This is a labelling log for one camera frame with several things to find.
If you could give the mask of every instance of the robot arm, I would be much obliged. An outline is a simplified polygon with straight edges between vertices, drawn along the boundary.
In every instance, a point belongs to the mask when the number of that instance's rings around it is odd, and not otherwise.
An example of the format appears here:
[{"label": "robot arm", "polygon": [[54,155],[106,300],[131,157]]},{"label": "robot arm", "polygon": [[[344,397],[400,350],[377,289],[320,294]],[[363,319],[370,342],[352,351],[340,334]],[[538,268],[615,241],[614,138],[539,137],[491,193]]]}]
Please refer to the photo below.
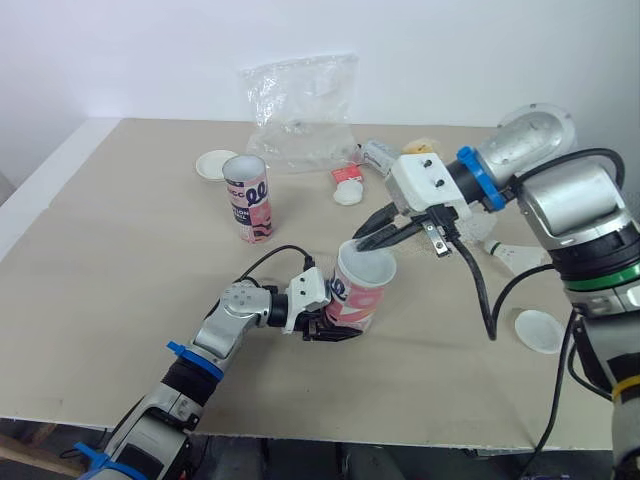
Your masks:
[{"label": "robot arm", "polygon": [[[510,115],[476,149],[462,148],[449,165],[435,153],[402,155],[385,179],[393,202],[374,213],[355,238],[362,239],[359,250],[372,250],[424,231],[443,256],[450,253],[447,241],[460,248],[453,222],[471,214],[468,204],[482,202],[497,211],[516,199],[581,315],[573,333],[585,373],[612,393],[616,478],[638,478],[640,233],[619,192],[620,157],[607,149],[567,154],[574,142],[567,114],[531,105]],[[587,158],[593,156],[615,163],[616,182]],[[392,223],[398,214],[409,219],[404,227]],[[495,330],[487,331],[495,339]],[[623,477],[622,471],[637,476]]]},{"label": "robot arm", "polygon": [[[230,285],[187,345],[168,344],[177,359],[115,428],[104,452],[76,444],[91,458],[91,471],[82,478],[181,478],[191,453],[189,433],[198,425],[204,405],[222,381],[246,331],[268,325],[282,327],[283,333],[303,330],[305,339],[325,340],[327,332],[305,312],[317,311],[328,302],[317,267],[291,280],[283,294],[249,280]],[[335,330],[329,333],[336,335]]]}]

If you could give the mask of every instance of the table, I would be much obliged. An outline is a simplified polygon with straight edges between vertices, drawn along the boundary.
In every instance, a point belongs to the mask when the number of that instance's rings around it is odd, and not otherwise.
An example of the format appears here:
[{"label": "table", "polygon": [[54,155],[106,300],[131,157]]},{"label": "table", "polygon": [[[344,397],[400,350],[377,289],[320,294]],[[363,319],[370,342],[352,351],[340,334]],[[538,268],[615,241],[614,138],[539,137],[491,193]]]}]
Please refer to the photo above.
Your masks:
[{"label": "table", "polygon": [[[270,175],[274,236],[262,245],[242,242],[224,185],[201,180],[193,162],[212,149],[241,151],[250,131],[234,122],[104,121],[76,132],[37,172],[35,186],[27,182],[0,209],[0,227],[13,232],[0,239],[7,251],[0,263],[0,416],[115,425],[173,362],[167,341],[187,342],[238,272],[267,250],[295,243],[328,274],[340,243],[388,202],[372,170],[364,172],[364,201],[352,207],[333,202],[327,173]],[[491,134],[420,126],[353,131],[396,145],[426,135],[449,153]],[[498,218],[496,238],[535,245],[515,206]],[[24,234],[16,233],[20,222],[31,224]],[[199,430],[531,448],[548,418],[557,356],[517,340],[514,308],[540,308],[566,322],[556,274],[514,291],[490,342],[459,255],[437,259],[424,238],[394,251],[398,273],[366,335],[329,344],[275,329],[249,332]],[[474,251],[495,298],[510,276]],[[300,267],[295,253],[283,253],[255,275],[283,285]],[[565,380],[548,445],[609,449],[610,414],[607,402]]]}]

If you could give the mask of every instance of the white bottle cap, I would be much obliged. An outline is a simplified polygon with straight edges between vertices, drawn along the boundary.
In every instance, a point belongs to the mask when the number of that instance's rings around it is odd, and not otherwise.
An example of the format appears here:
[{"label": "white bottle cap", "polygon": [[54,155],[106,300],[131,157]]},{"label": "white bottle cap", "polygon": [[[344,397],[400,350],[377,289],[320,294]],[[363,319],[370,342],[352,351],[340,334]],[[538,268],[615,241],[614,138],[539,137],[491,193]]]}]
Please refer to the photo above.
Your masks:
[{"label": "white bottle cap", "polygon": [[358,180],[345,180],[338,184],[333,199],[340,205],[355,205],[362,200],[363,190],[364,187]]}]

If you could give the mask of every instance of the pink can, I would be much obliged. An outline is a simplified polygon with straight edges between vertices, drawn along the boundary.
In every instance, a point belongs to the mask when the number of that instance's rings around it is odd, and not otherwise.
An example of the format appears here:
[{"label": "pink can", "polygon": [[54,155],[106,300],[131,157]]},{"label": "pink can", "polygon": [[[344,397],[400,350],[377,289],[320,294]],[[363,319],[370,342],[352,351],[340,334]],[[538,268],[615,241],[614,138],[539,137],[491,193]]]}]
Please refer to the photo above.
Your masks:
[{"label": "pink can", "polygon": [[327,319],[337,326],[366,330],[396,274],[396,260],[387,249],[358,252],[356,240],[343,243],[331,278]]},{"label": "pink can", "polygon": [[254,155],[238,155],[224,163],[222,174],[240,237],[249,243],[268,240],[273,229],[264,160]]}]

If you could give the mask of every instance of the blue ring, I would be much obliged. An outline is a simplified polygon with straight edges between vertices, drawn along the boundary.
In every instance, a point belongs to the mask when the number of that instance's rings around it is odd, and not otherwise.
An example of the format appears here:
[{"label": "blue ring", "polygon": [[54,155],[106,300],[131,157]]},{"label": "blue ring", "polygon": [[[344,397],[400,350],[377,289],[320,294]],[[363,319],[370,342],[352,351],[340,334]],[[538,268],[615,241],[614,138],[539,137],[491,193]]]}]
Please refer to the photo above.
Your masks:
[{"label": "blue ring", "polygon": [[173,351],[173,353],[175,353],[178,357],[182,357],[185,360],[189,360],[191,363],[195,363],[199,367],[202,367],[219,381],[224,378],[224,372],[222,370],[220,370],[206,358],[202,358],[200,355],[187,350],[187,347],[185,347],[184,345],[180,345],[176,342],[169,342],[167,343],[167,348]]},{"label": "blue ring", "polygon": [[133,480],[147,480],[147,477],[133,467],[123,463],[112,462],[111,457],[106,453],[100,453],[82,442],[78,442],[74,447],[91,459],[91,471],[85,473],[80,479],[90,479],[97,475],[101,470],[109,469],[124,473]]},{"label": "blue ring", "polygon": [[480,165],[480,162],[478,162],[475,150],[471,147],[462,147],[458,150],[456,156],[458,157],[458,161],[467,167],[475,177],[476,182],[478,182],[478,185],[480,185],[480,188],[482,188],[482,191],[489,199],[493,211],[502,210],[507,203],[504,197],[500,195],[500,192],[498,192],[489,175],[487,175],[482,168],[482,165]]}]

